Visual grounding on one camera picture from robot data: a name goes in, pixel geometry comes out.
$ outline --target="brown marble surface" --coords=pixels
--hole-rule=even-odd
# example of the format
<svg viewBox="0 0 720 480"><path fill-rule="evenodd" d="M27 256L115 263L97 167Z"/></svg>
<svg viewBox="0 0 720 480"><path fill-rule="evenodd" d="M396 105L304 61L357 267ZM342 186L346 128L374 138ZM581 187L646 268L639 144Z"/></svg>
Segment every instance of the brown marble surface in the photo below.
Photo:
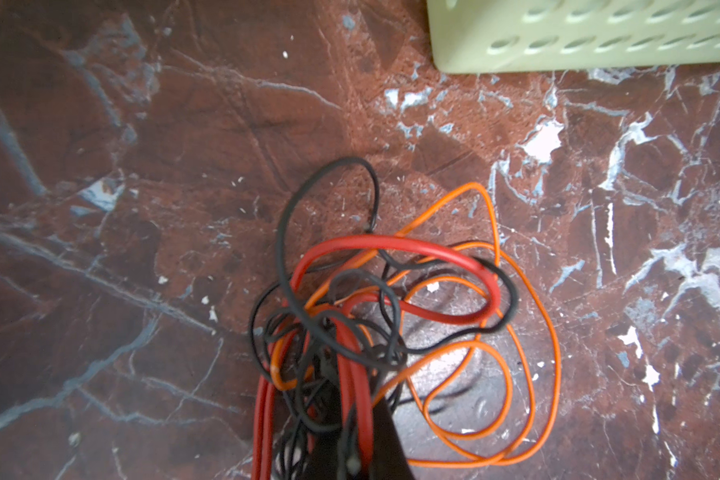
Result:
<svg viewBox="0 0 720 480"><path fill-rule="evenodd" d="M560 336L536 456L417 476L720 478L720 64L448 76L426 25L421 0L0 0L0 479L247 478L247 313L288 196L346 154L380 173L382 232L488 187ZM333 178L291 252L360 231L367 188ZM467 196L418 235L485 238L486 215ZM530 306L535 440L552 352ZM497 375L476 362L438 421L489 422ZM522 428L515 380L480 452ZM412 456L454 459L412 407L395 420Z"/></svg>

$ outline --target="red wire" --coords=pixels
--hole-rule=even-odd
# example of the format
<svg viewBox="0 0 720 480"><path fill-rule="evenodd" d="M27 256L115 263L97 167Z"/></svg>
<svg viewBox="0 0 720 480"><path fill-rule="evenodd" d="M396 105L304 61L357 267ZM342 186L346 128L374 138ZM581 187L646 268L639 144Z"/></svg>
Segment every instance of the red wire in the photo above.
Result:
<svg viewBox="0 0 720 480"><path fill-rule="evenodd" d="M336 324L336 340L354 352L359 352L358 341L350 329L341 322ZM351 382L351 391L345 392L344 381L339 378L342 384L342 414L346 423L347 414L352 404L355 404L358 419L358 447L360 448L360 461L364 468L371 465L373 458L373 405L371 401L371 387L368 385L368 374L365 367L356 362L351 362L344 356L337 358L339 371L348 370Z"/></svg>
<svg viewBox="0 0 720 480"><path fill-rule="evenodd" d="M437 317L442 319L442 323L454 323L465 324L474 323L482 320L486 316L492 315L496 312L499 307L501 300L501 292L499 285L496 282L494 275L486 270L477 260L470 256L460 254L456 250L452 250L447 246L441 246L437 244L431 244L422 240L414 240L411 238L401 238L399 236L386 236L386 235L352 235L352 236L340 236L330 240L326 240L321 244L317 244L304 254L304 257L298 262L293 277L291 277L291 288L294 290L298 289L299 284L304 277L307 268L317 258L323 255L331 254L340 250L357 250L357 249L385 249L385 250L402 250L413 254L420 254L426 256L433 256L440 260L445 260L451 264L455 264L468 270L471 274L476 275L477 278L485 285L490 298L488 304L480 309L478 312L470 313L462 316L445 315L442 313L431 312L431 317ZM415 307L410 305L411 313L418 312L415 314L426 314L426 310L421 307Z"/></svg>
<svg viewBox="0 0 720 480"><path fill-rule="evenodd" d="M475 259L460 254L445 246L431 244L422 240L413 240L409 238L401 238L398 236L383 235L355 235L334 238L315 245L296 266L291 278L291 288L298 289L299 284L304 277L309 265L317 258L339 250L367 250L367 249L385 249L385 250L402 250L413 254L432 256L445 260L451 264L460 266L472 274L475 274L486 287L489 292L488 303L478 312L467 315L454 316L446 315L439 312L431 312L421 307L412 305L407 302L401 302L401 308L406 312L421 316L430 320L450 323L455 325L463 325L467 323L478 322L492 315L500 304L500 290L494 275L483 268L483 266ZM342 269L350 268L351 262L347 262ZM342 307L342 311L349 312L354 305L364 301L374 301L378 297L373 293L365 293L357 295L349 299ZM348 328L341 322L336 322L337 340L341 344L353 351L359 351L357 339ZM338 356L339 381L342 393L342 417L346 420L348 410L353 404L357 410L358 418L358 447L360 449L361 461L364 467L367 467L372 459L373 454L373 413L372 401L370 397L370 387L368 385L367 373L365 367L346 359L344 356ZM253 443L253 475L252 480L269 480L272 465L272 402L274 400L275 387L269 384L265 379L259 380L259 395L256 402L256 420L254 423L254 443ZM263 422L259 421L259 415L262 410L263 403Z"/></svg>

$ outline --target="electrical cable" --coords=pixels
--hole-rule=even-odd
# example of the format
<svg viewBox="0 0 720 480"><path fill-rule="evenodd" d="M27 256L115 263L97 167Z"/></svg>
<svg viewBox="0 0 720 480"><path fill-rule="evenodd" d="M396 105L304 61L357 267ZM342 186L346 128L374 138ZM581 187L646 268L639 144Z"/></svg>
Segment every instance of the electrical cable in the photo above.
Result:
<svg viewBox="0 0 720 480"><path fill-rule="evenodd" d="M368 171L374 187L374 202L367 234L338 237L313 246L302 256L294 268L293 274L288 274L285 267L285 244L288 238L287 227L290 216L300 200L321 178L336 168L354 164L359 164ZM486 202L493 237L492 244L475 241L447 247L405 238L442 206L470 190L477 191ZM518 264L500 249L498 224L488 192L479 184L463 185L443 196L394 236L372 234L378 218L379 196L378 178L367 161L361 158L339 159L321 168L307 179L292 196L278 222L275 243L278 281L257 298L249 318L249 341L255 356L256 367L262 374L254 419L254 454L251 476L253 480L269 479L272 466L272 405L278 390L286 399L286 404L295 422L290 434L283 436L278 454L280 473L288 480L298 478L303 472L308 454L314 446L314 436L326 435L338 430L341 430L341 433L338 449L340 468L337 478L346 478L348 474L351 476L352 462L349 461L350 458L359 458L363 471L367 471L372 462L373 450L372 406L391 393L386 401L391 410L394 410L400 404L403 385L411 391L412 401L416 403L434 434L446 446L466 458L463 461L410 458L408 462L413 466L472 468L512 465L535 454L549 437L557 415L560 396L560 347L554 325L528 278L519 269ZM476 247L493 250L495 254L493 263L481 259L479 256L467 256L461 253L462 250ZM313 265L321 256L342 250L348 250L351 255L347 260L320 266ZM397 261L390 253L396 250L413 254L415 260ZM371 274L369 270L362 269L376 256L380 256L384 260L380 277ZM520 296L509 275L498 266L501 260L506 260L513 267L534 298L534 302L547 324L554 351L555 375L549 417L538 440L521 453L514 453L514 451L523 443L533 427L536 415L535 392L530 378L528 360L517 334L510 324L517 312ZM401 281L413 270L421 271L443 263L465 269L480 280L481 286L460 276L449 274L437 275L413 284L403 298L400 298L391 288L393 284ZM296 292L304 275L326 271L330 271L328 277L314 289L310 297L307 300L299 300ZM339 299L339 283L351 278L354 278L356 282L354 288L350 289L350 293L345 297ZM484 299L484 305L477 312L463 315L435 312L414 305L412 301L415 294L434 282L451 282L466 286ZM370 283L370 285L360 287L363 283L366 285ZM268 315L262 334L259 335L259 340L263 343L264 348L259 350L255 334L256 318L266 299L278 288L285 297L285 302ZM500 312L498 308L502 294L509 299L504 312ZM355 312L355 307L363 303L378 304L383 319L381 325L367 318L365 311ZM405 313L414 314L425 320L463 328L430 345L408 347L403 339ZM494 313L498 315L498 321L490 322ZM486 457L468 451L455 444L454 440L475 440L485 437L495 432L507 417L512 399L512 381L507 363L493 347L480 340L482 335L496 334L504 329L509 332L518 349L528 383L530 408L528 419L520 435L498 453ZM472 340L458 340L463 336L474 337ZM296 349L291 351L289 346L294 340L296 340ZM422 400L415 389L413 374L442 355L456 350L466 350L464 358L456 369ZM438 426L432 419L434 414L431 409L432 401L466 370L477 350L487 352L499 364L505 379L504 404L498 416L480 431L450 432ZM410 356L421 356L422 358L408 365ZM286 358L289 362L293 361L296 367L296 377L290 380L281 378ZM383 382L382 380L388 373L392 374L392 378ZM341 421L325 423L326 408L329 408L332 396L338 396L341 399ZM298 460L294 461L294 451L297 448L301 455Z"/></svg>

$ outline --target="orange wire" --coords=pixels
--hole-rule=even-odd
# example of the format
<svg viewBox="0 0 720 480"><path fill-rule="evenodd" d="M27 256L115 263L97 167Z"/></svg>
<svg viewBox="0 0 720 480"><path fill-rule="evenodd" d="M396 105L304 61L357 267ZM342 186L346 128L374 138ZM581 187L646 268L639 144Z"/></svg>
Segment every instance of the orange wire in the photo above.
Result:
<svg viewBox="0 0 720 480"><path fill-rule="evenodd" d="M416 217L415 220L413 220L410 224L404 226L396 234L395 236L406 236L410 234L417 226L422 225L425 221L429 220L434 214L438 212L443 206L445 206L448 202L450 202L452 199L458 197L459 195L462 195L464 192L468 192L470 190L476 190L478 193L480 193L480 196L483 197L483 200L485 200L485 204L488 207L488 215L490 217L490 227L491 227L491 233L493 234L494 238L494 252L496 255L495 263L498 265L501 258L501 250L499 245L499 230L498 230L498 223L496 221L496 212L494 211L494 205L493 202L490 201L490 196L488 195L488 191L480 185L477 182L470 182L468 184L461 185L461 187L456 188L455 190L452 190L451 192L447 193L445 196L443 196L440 200L432 204L429 208L427 208L421 215ZM328 286L331 283L331 280L333 277L343 270L347 270L350 268L359 268L360 266L365 265L367 262L371 261L377 254L376 250L364 250L358 254L356 254L351 259L347 260L344 265L336 269L336 271L331 274L315 291L315 293L312 294L312 296L309 297L307 302L304 305L304 310L309 311L309 309L313 308L318 300L320 300L327 292L328 292ZM395 278L398 280L400 278L403 278L405 274L408 272L401 272L400 274L397 274ZM275 349L272 352L272 365L276 364L276 358L278 360L277 368L272 370L270 372L270 377L272 378L272 384L277 388L278 390L285 391L296 388L296 380L291 380L290 382L284 382L282 378L280 377L280 362L282 361L282 340L279 340L275 343Z"/></svg>
<svg viewBox="0 0 720 480"><path fill-rule="evenodd" d="M495 263L498 265L500 263L500 260L503 258L506 260L512 267L515 269L519 277L522 279L523 283L528 288L529 293L534 298L534 302L536 302L536 305L539 309L539 312L541 312L542 316L544 317L544 321L547 324L547 328L550 332L550 339L552 341L553 351L554 351L554 387L553 387L553 396L552 401L550 405L550 411L549 411L549 417L547 419L547 424L544 427L544 430L542 431L541 435L539 436L538 440L535 444L533 444L528 450L525 452L522 452L521 454L518 454L513 457L508 457L509 454L511 454L518 446L523 442L526 435L530 431L530 429L533 426L534 420L535 420L535 414L536 414L536 405L535 405L535 393L533 388L533 382L530 377L530 369L528 368L528 360L526 359L525 353L522 349L522 346L520 345L520 341L518 339L517 334L515 333L514 329L512 329L511 326L508 326L508 332L510 336L512 337L512 340L514 344L516 345L518 349L518 354L520 357L520 360L523 365L523 369L525 370L525 376L526 381L528 383L528 397L530 400L530 410L528 412L528 420L526 421L526 425L523 428L523 430L520 432L519 436L513 440L507 447L505 447L503 450L501 450L499 453L496 453L489 457L483 457L476 455L472 452L469 452L465 449L463 449L460 446L457 446L455 443L452 442L453 439L477 439L485 437L492 432L494 432L499 425L505 420L506 415L508 414L509 407L511 404L511 397L512 397L512 381L510 379L509 370L506 364L506 361L501 358L499 353L491 346L489 346L486 343L480 342L480 335L476 335L474 340L465 340L461 342L455 342L451 343L447 346L443 346L440 349L431 352L421 358L420 360L416 361L413 365L407 367L405 370L401 371L399 374L397 374L393 379L389 380L382 386L381 389L379 389L376 397L374 398L374 405L378 403L382 398L384 398L384 395L396 387L397 384L402 382L403 380L406 381L408 384L409 389L411 389L414 401L416 402L419 410L422 412L422 415L424 416L425 421L430 426L432 431L435 433L437 437L439 437L446 445L448 445L450 448L455 450L456 452L460 453L462 456L465 456L468 458L467 461L456 461L456 462L450 462L450 461L439 461L439 460L420 460L415 458L410 458L408 462L413 466L422 466L422 467L430 467L430 468L474 468L474 467L480 467L480 466L489 466L489 465L501 465L501 466L508 466L513 465L515 463L521 462L536 452L542 447L542 445L547 441L549 434L551 433L552 427L554 426L554 421L557 416L557 408L559 405L560 400L560 383L561 383L561 354L560 354L560 344L557 339L557 333L554 329L554 325L552 324L552 321L547 314L546 309L544 308L543 304L541 303L541 300L539 299L537 293L535 292L534 288L530 284L530 281L526 277L526 275L522 272L522 270L519 268L518 264L507 254L500 251L500 245L499 245L499 235L498 235L498 224L496 222L495 212L492 205L492 202L490 201L490 197L488 195L488 192L483 188L480 184L476 183L470 183L466 185L462 185L461 187L451 191L450 193L446 194L444 197L442 197L440 200L438 200L435 204L430 206L425 212L423 212L422 215L417 217L413 222L408 224L407 226L400 229L395 235L396 236L406 236L409 233L413 231L417 226L420 226L423 222L428 220L432 215L434 215L438 210L442 208L446 203L451 201L453 198L458 197L462 193L469 191L469 190L477 190L480 195L484 198L486 205L488 207L488 214L490 216L490 225L492 229L492 234L494 238L494 243L490 244L487 242L467 242L464 244L460 244L457 246L452 247L456 251L460 250L466 250L469 248L476 248L476 247L482 247L482 248L488 248L493 249L495 252ZM360 252L359 254L356 254L353 258L348 260L344 263L340 268L338 268L333 274L330 275L327 280L320 285L319 288L315 291L315 293L312 294L312 296L309 297L308 301L305 304L305 308L312 312L312 309L314 305L316 304L317 300L325 295L325 293L328 290L328 285L331 282L333 276L342 271L346 270L348 268L358 268L367 262L369 262L372 258L374 258L377 254L376 250L365 250ZM420 262L425 262L430 260L430 258L424 258L420 260ZM393 278L391 278L388 281L389 285L392 285L394 283L399 282L402 278L404 278L410 271L402 271L396 274ZM409 301L413 295L420 291L420 289L424 288L426 285L432 284L437 281L447 281L447 282L455 282L460 283L461 285L467 286L474 290L475 292L481 294L483 297L485 297L485 293L475 284L469 282L468 280L462 279L460 277L456 276L438 276L432 279L428 279L424 282L418 283L416 286L414 286L409 292L406 297L404 298L404 301ZM335 305L341 305L350 298L361 294L361 293L367 293L367 292L373 292L376 291L378 288L376 287L366 287L363 289L357 290L355 293L351 294L350 296L346 297L345 299L341 299L340 301L336 302ZM321 308L322 306L318 306L314 310L317 312L319 310L323 310ZM484 326L487 319L483 319L480 322L481 326ZM363 328L363 332L365 336L370 340L370 334L368 331ZM283 348L284 341L279 341L275 345L275 349L272 352L272 366L275 368L272 369L272 383L273 385L280 390L285 389L291 389L296 385L296 380L291 380L289 382L283 382L282 379L280 379L279 376L279 367L282 364L282 356L284 353L284 350L287 349ZM445 353L454 351L454 350L460 350L460 349L468 349L466 355L461 360L458 367L445 379L443 380L438 386L436 386L424 399L422 400L419 398L418 393L416 392L416 389L414 387L412 376L420 369L424 368L427 364L430 362L438 359ZM450 432L448 430L443 429L442 427L438 426L434 423L432 420L430 413L429 413L429 407L432 403L432 400L448 385L452 383L453 380L455 380L463 371L466 369L467 365L469 364L472 356L474 355L474 352L476 350L483 350L490 355L492 355L493 358L497 360L499 363L499 366L501 367L504 378L506 381L506 394L504 398L504 405L502 406L502 409L500 410L498 416L496 419L488 426L483 429L481 429L479 432L472 432L472 433L458 433L458 432Z"/></svg>

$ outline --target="black wire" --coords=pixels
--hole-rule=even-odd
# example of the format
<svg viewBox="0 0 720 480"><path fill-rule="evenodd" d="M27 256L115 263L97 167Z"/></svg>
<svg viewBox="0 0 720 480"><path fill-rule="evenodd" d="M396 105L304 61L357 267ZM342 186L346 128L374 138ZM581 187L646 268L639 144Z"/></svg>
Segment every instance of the black wire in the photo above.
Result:
<svg viewBox="0 0 720 480"><path fill-rule="evenodd" d="M290 284L288 283L288 273L286 272L286 231L288 230L288 221L293 215L293 212L296 209L298 202L301 201L301 199L305 197L307 192L309 192L310 189L328 173L330 173L336 168L352 164L361 165L368 171L368 173L371 175L371 179L373 180L375 198L378 198L378 177L376 176L376 172L374 171L373 167L371 167L371 165L362 158L340 158L315 172L315 174L308 178L307 181L301 187L299 187L297 192L291 197L282 212L282 216L280 216L277 232L275 234L275 268L277 270L277 275L280 280L282 294L286 298L286 302L291 308L291 312L296 316L298 321L304 325L307 331L309 331L310 335L325 343L331 348L331 350L334 350L336 353L350 360L353 360L354 362L357 362L366 367L383 369L388 367L388 365L384 364L384 362L375 359L369 359L360 353L356 353L339 343L336 339L327 335L326 332L321 329L317 323L315 323L314 319L310 317L306 310L304 310L304 307L298 301L298 298L296 298L296 292L293 291ZM376 208L377 206L378 202L374 202L374 208Z"/></svg>
<svg viewBox="0 0 720 480"><path fill-rule="evenodd" d="M321 178L325 177L329 172L336 168L360 165L366 169L373 182L374 201L370 221L368 222L368 233L372 233L376 226L379 208L380 188L378 177L371 165L361 158L342 158L331 162L327 166L319 169L313 176L299 187L297 192L288 201L288 204L282 212L282 216L278 222L275 241L275 264L278 281L271 284L257 298L252 308L249 318L249 341L256 360L256 366L268 381L272 381L269 370L265 368L262 357L266 364L271 362L269 358L269 346L279 341L284 336L297 333L298 341L294 349L296 364L296 388L291 392L284 392L283 398L286 401L291 417L294 418L295 425L282 440L280 468L286 480L292 480L294 475L301 475L306 465L307 452L307 436L308 432L315 435L323 435L330 432L340 431L339 441L339 477L346 477L346 460L349 456L357 455L357 422L356 411L353 406L348 421L343 425L341 422L326 423L326 416L331 407L330 403L335 401L336 395L340 395L338 384L338 370L336 367L336 356L341 355L345 358L363 365L367 371L374 369L376 371L373 378L369 381L374 386L374 390L380 388L383 379L387 373L393 370L400 370L407 363L408 355L423 355L441 348L462 336L472 335L476 333L490 334L503 329L509 321L514 317L518 308L518 291L512 283L509 276L498 268L495 264L475 257L482 267L497 275L508 291L509 305L504 312L502 318L494 325L489 327L468 327L460 331L451 333L444 338L436 341L430 346L422 348L407 347L400 335L400 325L402 323L402 310L400 307L400 299L393 289L386 283L386 280L392 274L392 269L397 270L422 270L432 265L443 264L442 260L430 260L423 263L397 262L391 254L385 250L380 250L379 254L384 259L384 269L381 277L370 274L366 270L351 269L337 273L332 278L328 288L328 299L334 298L338 290L338 284L347 278L354 277L359 282L371 283L378 288L378 304L384 319L386 328L380 326L376 322L361 318L358 316L350 320L343 313L337 310L324 310L314 316L310 316L304 309L303 303L299 301L296 292L290 286L291 274L286 270L286 231L288 222L293 212L296 210L298 203L307 195ZM339 260L328 264L312 266L307 269L307 273L314 273L328 270L344 264L346 260ZM280 308L268 315L266 323L262 329L261 342L263 342L263 351L258 350L256 335L254 334L254 325L256 317L266 299L281 289L282 295L286 299L287 307ZM355 339L361 346L359 352L350 350L336 339L336 325L342 323L355 336ZM360 330L360 326L364 326L376 333L381 341L377 345L371 346L365 335ZM313 366L313 380L306 380L307 369ZM405 403L401 402L403 384L398 384L392 394L386 399L391 412ZM312 409L315 417L310 417L308 410ZM294 462L294 452L299 448L301 457Z"/></svg>
<svg viewBox="0 0 720 480"><path fill-rule="evenodd" d="M376 223L378 222L378 207L379 207L379 201L380 201L380 197L381 197L381 189L380 189L379 183L378 183L378 176L376 175L376 172L374 171L373 167L367 161L365 161L362 158L357 158L357 157L341 158L331 164L328 164L324 168L320 169L315 175L313 175L312 178L315 178L315 179L312 183L314 184L317 180L319 180L323 175L325 175L330 170L333 170L334 168L337 168L337 167L341 167L345 164L360 164L368 171L368 174L371 176L371 180L373 182L373 205L371 207L371 218L370 218L370 221L368 222L368 229L366 231L367 231L367 233L372 234L373 231L376 229ZM288 202L288 204L293 204L293 208L295 208L298 201L301 199L301 197L304 196L304 194L306 194L306 192L309 190L309 188L311 188L311 185L306 185L306 184L303 185L302 188L299 189L299 191L302 192L301 196L296 197L294 195L294 197L291 198L291 200L290 200L290 202ZM285 216L285 213L284 213L284 215L280 219L281 224L283 224L283 221L285 221L285 225L286 226L288 225L288 218L293 213L293 208L291 208L291 211L290 211L290 213L288 213L288 216ZM281 245L281 248L284 249L283 244L285 243L285 227L278 228L278 232L281 230L283 232L283 238L280 239L280 241L281 241L280 245ZM282 267L284 270L285 269L284 254L281 255L281 257L283 258L282 262L279 261L278 255L276 254L276 258L278 259L277 265L280 266L282 264ZM327 269L333 268L335 266L344 264L344 262L345 262L345 260L336 260L336 262L331 262L328 264L315 265L315 266L308 268L306 272L308 274L310 274L310 273L327 270ZM256 368L259 369L259 372L264 376L265 379L267 379L268 382L272 382L272 376L269 374L269 370L267 368L265 368L264 365L261 363L261 360L259 358L259 351L256 347L256 335L254 334L253 331L254 331L254 325L256 323L256 315L258 314L259 309L261 309L261 307L264 304L267 297L269 295L271 295L272 292L274 292L281 285L281 283L288 284L291 276L290 275L280 275L280 272L278 272L278 277L280 280L271 284L269 287L267 287L267 289L264 290L264 292L259 296L259 298L256 300L256 302L254 302L253 308L251 310L249 322L248 322L248 336L249 336L249 341L250 341L250 345L251 345L251 350L253 351Z"/></svg>

